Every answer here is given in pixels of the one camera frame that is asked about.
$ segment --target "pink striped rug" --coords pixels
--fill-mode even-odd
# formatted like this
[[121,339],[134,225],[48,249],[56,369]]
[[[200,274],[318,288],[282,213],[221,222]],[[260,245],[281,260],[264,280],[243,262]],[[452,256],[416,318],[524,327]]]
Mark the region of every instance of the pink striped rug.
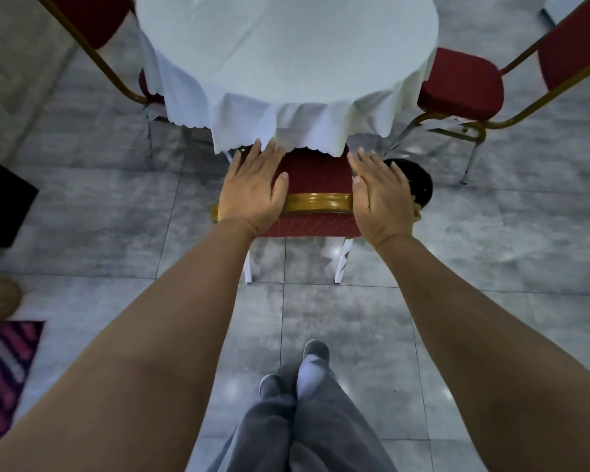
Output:
[[11,427],[44,322],[0,322],[0,438]]

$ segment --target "red chair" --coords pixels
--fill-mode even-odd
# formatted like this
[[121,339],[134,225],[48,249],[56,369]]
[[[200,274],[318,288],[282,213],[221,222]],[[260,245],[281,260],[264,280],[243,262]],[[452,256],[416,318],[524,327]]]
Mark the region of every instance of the red chair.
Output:
[[[537,51],[544,82],[549,92],[511,119],[494,121],[504,102],[503,76]],[[447,129],[429,131],[474,142],[470,161],[461,179],[466,184],[476,165],[481,144],[488,129],[504,129],[518,124],[567,89],[590,76],[590,0],[584,1],[553,30],[536,41],[507,67],[451,49],[439,48],[430,77],[422,85],[418,106],[425,112],[406,127],[387,151],[400,145],[409,132],[427,119],[450,116],[470,119],[461,133]],[[477,136],[467,133],[472,128]]]
[[[159,105],[157,112],[165,112],[164,97],[151,94],[148,90],[144,70],[138,78],[143,95],[134,93],[111,69],[110,65],[96,51],[105,46],[114,36],[129,12],[135,14],[133,0],[39,0],[39,2],[53,15],[59,23],[71,34],[92,61],[101,69],[118,90],[126,97],[145,107]],[[154,119],[168,122],[165,116]],[[151,141],[151,123],[148,122],[148,141],[151,156],[153,145]]]
[[[284,156],[273,182],[282,172],[289,174],[289,190],[282,214],[262,237],[344,237],[335,283],[340,284],[354,238],[361,236],[352,213],[352,167],[347,146],[341,157],[317,150],[296,149]],[[415,221],[421,206],[414,203]],[[218,206],[210,218],[218,219]],[[245,282],[252,282],[249,253],[243,269]]]

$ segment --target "left hand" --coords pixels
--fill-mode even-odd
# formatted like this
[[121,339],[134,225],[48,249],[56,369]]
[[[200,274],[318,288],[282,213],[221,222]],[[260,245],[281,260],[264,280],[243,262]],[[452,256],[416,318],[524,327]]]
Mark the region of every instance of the left hand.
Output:
[[232,159],[218,202],[218,221],[244,220],[254,237],[265,233],[284,208],[289,177],[282,173],[271,189],[275,170],[285,153],[271,139],[260,152],[260,139],[253,144],[249,155],[241,163],[240,151]]

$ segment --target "floor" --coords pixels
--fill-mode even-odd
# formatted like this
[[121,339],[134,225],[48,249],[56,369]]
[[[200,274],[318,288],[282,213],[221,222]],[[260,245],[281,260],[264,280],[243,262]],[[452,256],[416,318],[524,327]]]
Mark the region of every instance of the floor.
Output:
[[[499,66],[547,29],[537,18],[543,0],[435,1],[441,45]],[[102,53],[137,89],[132,19]],[[542,94],[534,61],[506,78],[503,116]],[[394,133],[416,112],[399,114]],[[0,251],[0,271],[28,292],[16,317],[47,321],[18,417],[210,228],[226,160],[174,125],[154,126],[148,159],[143,128],[140,108],[76,51],[17,152],[15,172],[41,191],[15,246]],[[403,143],[435,180],[416,236],[590,368],[590,78],[491,133],[471,184],[461,187],[470,149],[423,132]],[[205,469],[253,403],[259,379],[296,361],[310,336],[328,342],[339,381],[399,470],[484,470],[388,269],[359,240],[336,286],[339,253],[337,238],[254,243],[254,283],[239,287],[190,471]]]

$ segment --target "round table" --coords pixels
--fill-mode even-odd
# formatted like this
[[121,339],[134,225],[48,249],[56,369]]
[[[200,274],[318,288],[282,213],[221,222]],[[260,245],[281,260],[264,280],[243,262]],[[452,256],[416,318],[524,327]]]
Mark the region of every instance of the round table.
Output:
[[386,137],[428,78],[433,0],[137,0],[145,75],[168,119],[219,153],[275,136],[340,156]]

